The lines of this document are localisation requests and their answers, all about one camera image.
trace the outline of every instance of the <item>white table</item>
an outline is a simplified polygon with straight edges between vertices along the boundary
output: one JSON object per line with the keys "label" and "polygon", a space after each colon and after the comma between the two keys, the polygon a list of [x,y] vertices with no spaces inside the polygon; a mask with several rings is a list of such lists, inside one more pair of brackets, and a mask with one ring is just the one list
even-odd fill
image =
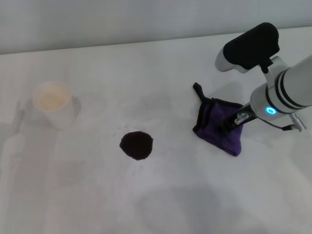
{"label": "white table", "polygon": [[[237,35],[0,56],[1,233],[311,234],[312,108],[304,133],[246,124],[237,158],[192,132],[194,82],[240,103],[265,82],[259,68],[215,69]],[[294,65],[311,41],[312,27],[280,30],[279,55]],[[48,80],[73,89],[70,129],[32,107]],[[138,130],[154,138],[142,161],[119,148]]]}

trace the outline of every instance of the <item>white wall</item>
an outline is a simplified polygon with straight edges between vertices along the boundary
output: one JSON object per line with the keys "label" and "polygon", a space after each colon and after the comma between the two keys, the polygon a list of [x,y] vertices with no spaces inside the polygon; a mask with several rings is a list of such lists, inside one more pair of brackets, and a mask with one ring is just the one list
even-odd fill
{"label": "white wall", "polygon": [[312,25],[311,0],[1,0],[0,53]]}

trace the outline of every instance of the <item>coffee spill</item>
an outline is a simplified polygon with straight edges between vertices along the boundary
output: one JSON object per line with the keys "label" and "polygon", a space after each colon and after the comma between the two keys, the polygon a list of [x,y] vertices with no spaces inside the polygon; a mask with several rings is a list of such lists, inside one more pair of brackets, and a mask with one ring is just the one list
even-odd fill
{"label": "coffee spill", "polygon": [[127,156],[135,160],[142,160],[151,154],[153,138],[140,131],[127,133],[121,139],[119,146]]}

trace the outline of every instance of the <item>purple cloth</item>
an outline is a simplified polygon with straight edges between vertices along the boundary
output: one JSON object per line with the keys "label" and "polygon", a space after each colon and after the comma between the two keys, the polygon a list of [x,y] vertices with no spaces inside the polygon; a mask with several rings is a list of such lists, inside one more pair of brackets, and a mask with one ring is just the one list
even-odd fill
{"label": "purple cloth", "polygon": [[202,104],[199,109],[197,125],[193,128],[193,131],[206,142],[215,145],[232,156],[238,156],[241,152],[240,135],[243,126],[238,126],[234,130],[225,133],[220,131],[218,125],[225,118],[237,112],[241,105],[218,99],[209,99],[199,94],[198,90],[196,92],[202,100]]}

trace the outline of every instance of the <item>paper cup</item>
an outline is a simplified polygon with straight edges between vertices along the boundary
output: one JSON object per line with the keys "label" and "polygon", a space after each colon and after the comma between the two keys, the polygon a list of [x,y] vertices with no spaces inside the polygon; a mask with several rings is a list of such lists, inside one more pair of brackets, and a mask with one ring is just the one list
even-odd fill
{"label": "paper cup", "polygon": [[45,82],[33,93],[33,104],[56,129],[70,127],[75,121],[72,92],[62,82]]}

